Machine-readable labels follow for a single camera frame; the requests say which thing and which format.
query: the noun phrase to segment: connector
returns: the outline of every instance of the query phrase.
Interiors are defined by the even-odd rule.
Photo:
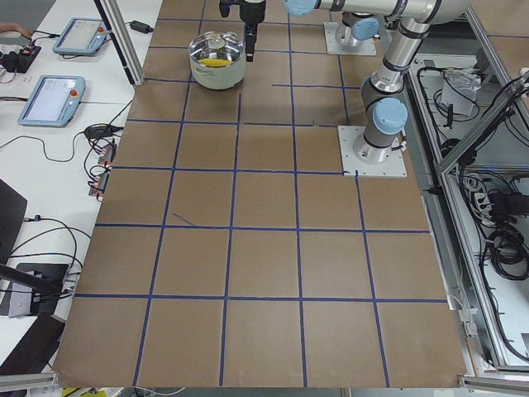
[[[146,23],[139,22],[139,21],[132,21],[131,22],[131,29],[133,31],[139,31],[141,33],[151,33],[154,29],[147,25]]]

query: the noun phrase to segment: yellow object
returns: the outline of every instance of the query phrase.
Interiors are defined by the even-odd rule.
[[[199,61],[201,64],[209,66],[210,68],[221,68],[223,66],[231,65],[233,62],[230,60],[216,60],[210,58],[204,58]]]

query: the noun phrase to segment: hand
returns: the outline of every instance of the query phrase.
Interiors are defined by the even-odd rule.
[[[23,35],[26,39],[31,39],[33,36],[33,32],[26,29],[24,26],[19,25],[18,23],[15,24],[16,31],[18,31],[21,35]]]
[[[15,22],[0,22],[0,33],[5,31],[17,31],[26,39],[31,39],[33,32]]]

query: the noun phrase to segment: light blue joint cap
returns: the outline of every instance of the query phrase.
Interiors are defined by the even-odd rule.
[[[406,121],[406,106],[396,98],[384,98],[374,107],[373,122],[383,134],[398,134],[406,125]]]
[[[296,17],[302,17],[311,12],[317,4],[317,0],[284,0],[284,7],[288,13]]]
[[[379,32],[379,21],[375,18],[360,19],[353,25],[353,37],[356,40],[372,39]]]

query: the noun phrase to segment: power adapter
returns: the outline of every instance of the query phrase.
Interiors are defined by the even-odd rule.
[[[84,135],[86,139],[101,139],[108,138],[114,133],[121,131],[123,127],[116,127],[110,124],[94,124],[84,129]]]
[[[133,31],[139,31],[141,33],[151,33],[154,29],[147,25],[146,23],[139,22],[139,21],[132,21],[131,22],[131,29]]]

